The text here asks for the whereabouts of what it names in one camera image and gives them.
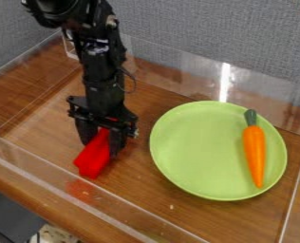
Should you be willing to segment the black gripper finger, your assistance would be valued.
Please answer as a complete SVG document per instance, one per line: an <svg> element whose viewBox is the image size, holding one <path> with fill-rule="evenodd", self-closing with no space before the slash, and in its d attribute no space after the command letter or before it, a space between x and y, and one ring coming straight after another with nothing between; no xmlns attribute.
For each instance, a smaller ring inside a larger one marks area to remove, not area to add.
<svg viewBox="0 0 300 243"><path fill-rule="evenodd" d="M94 136L98 133L98 127L90 121L85 121L85 120L81 120L81 119L76 120L76 126L77 126L77 130L78 130L78 134L80 134L82 144L88 145L89 142L92 141L92 139L94 138Z"/></svg>
<svg viewBox="0 0 300 243"><path fill-rule="evenodd" d="M126 134L122 130L110 130L110 156L117 157L126 145Z"/></svg>

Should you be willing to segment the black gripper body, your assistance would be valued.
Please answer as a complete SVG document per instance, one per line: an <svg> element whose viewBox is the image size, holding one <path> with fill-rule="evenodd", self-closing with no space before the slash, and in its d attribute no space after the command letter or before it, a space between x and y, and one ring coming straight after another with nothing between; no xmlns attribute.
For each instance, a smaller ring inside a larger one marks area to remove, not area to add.
<svg viewBox="0 0 300 243"><path fill-rule="evenodd" d="M138 136L138 116L125 106L125 78L108 80L84 79L85 96L69 96L69 116L105 128L122 129L128 136Z"/></svg>

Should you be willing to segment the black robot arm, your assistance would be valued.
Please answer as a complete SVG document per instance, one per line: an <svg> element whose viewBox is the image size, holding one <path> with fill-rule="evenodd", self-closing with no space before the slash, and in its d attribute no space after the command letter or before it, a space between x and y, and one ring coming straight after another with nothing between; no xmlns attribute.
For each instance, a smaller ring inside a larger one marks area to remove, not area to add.
<svg viewBox="0 0 300 243"><path fill-rule="evenodd" d="M81 141L110 130L110 155L138 135L138 116L125 105L126 47L120 21L108 0L21 0L41 26L60 28L74 45L84 68L86 94L68 98Z"/></svg>

